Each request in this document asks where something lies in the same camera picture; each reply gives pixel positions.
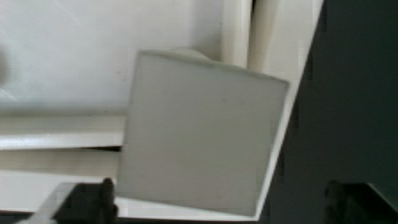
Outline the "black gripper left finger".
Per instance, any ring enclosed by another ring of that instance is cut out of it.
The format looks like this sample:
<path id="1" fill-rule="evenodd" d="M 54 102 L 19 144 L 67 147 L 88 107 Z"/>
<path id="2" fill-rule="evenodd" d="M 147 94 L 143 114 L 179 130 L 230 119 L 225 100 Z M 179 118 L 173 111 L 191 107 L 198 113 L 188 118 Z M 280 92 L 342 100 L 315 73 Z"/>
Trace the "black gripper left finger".
<path id="1" fill-rule="evenodd" d="M 113 183 L 61 183 L 35 212 L 35 224 L 115 224 Z"/>

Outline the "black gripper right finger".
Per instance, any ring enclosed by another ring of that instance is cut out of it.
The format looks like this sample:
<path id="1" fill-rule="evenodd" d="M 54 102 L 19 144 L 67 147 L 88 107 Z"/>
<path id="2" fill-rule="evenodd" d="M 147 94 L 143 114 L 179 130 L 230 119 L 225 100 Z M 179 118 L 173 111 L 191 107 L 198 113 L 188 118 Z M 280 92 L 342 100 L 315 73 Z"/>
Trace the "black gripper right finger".
<path id="1" fill-rule="evenodd" d="M 330 181 L 323 224 L 398 224 L 398 192 L 365 182 Z"/>

